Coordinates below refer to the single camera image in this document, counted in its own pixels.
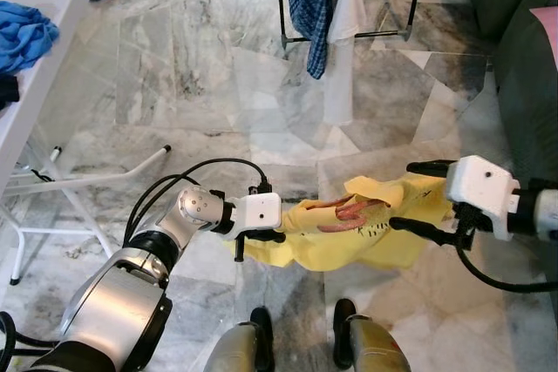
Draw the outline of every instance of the clothing rack pole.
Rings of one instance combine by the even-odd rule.
[[[411,36],[412,23],[415,18],[415,12],[417,10],[417,4],[419,0],[411,1],[411,8],[409,10],[409,18],[407,19],[407,26],[404,30],[374,30],[370,32],[360,32],[355,35],[355,38],[370,38],[370,37],[393,37],[400,35],[407,41]],[[279,0],[279,17],[281,19],[281,45],[283,49],[287,47],[288,43],[301,43],[303,41],[309,41],[305,37],[289,38],[287,37],[287,32],[285,30],[285,11],[283,0]]]

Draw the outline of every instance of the blue plaid shirt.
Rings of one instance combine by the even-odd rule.
[[[313,78],[320,78],[328,56],[326,37],[333,4],[331,0],[289,0],[289,10],[295,29],[310,40],[306,70]]]

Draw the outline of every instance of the blue cloth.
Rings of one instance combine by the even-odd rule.
[[[58,36],[38,9],[0,1],[0,74],[32,67]]]
[[[331,0],[289,0],[293,26],[310,40],[310,53],[306,70],[313,78],[325,71],[328,46],[326,37],[333,16]]]

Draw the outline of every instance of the yellow t-shirt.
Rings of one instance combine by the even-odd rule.
[[[444,195],[445,179],[407,173],[397,180],[377,182],[359,176],[344,187],[345,196],[352,196],[347,205],[363,200],[382,200],[385,204],[365,208],[361,212],[366,218],[362,227],[323,233],[318,226],[341,222],[336,217],[336,208],[308,209],[323,202],[304,200],[282,215],[277,231],[285,233],[283,243],[246,240],[245,254],[278,267],[296,261],[319,272],[355,261],[385,269],[410,267],[423,250],[425,240],[405,230],[392,230],[389,219],[405,217],[439,226],[452,209]]]

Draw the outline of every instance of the white table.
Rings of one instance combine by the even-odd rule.
[[[38,8],[58,26],[60,29],[60,37],[53,45],[52,49],[42,56],[32,68],[20,71],[17,74],[20,101],[10,104],[0,111],[0,196],[61,190],[82,216],[85,224],[89,227],[89,229],[84,230],[23,227],[5,206],[0,205],[0,215],[16,230],[19,238],[16,262],[10,281],[11,285],[16,285],[20,279],[26,233],[92,234],[99,239],[101,246],[110,257],[112,255],[112,249],[108,239],[72,188],[112,183],[114,181],[135,177],[156,159],[160,159],[167,154],[170,151],[170,147],[166,146],[160,149],[149,159],[127,173],[83,179],[59,180],[61,179],[59,170],[49,154],[43,150],[37,139],[34,138],[32,131],[43,106],[43,102],[52,86],[52,82],[68,51],[78,23],[86,13],[89,0],[5,1]],[[31,152],[35,154],[37,159],[44,165],[44,169],[56,181],[41,184],[7,186],[10,180],[14,179],[13,169],[26,143],[29,145]]]

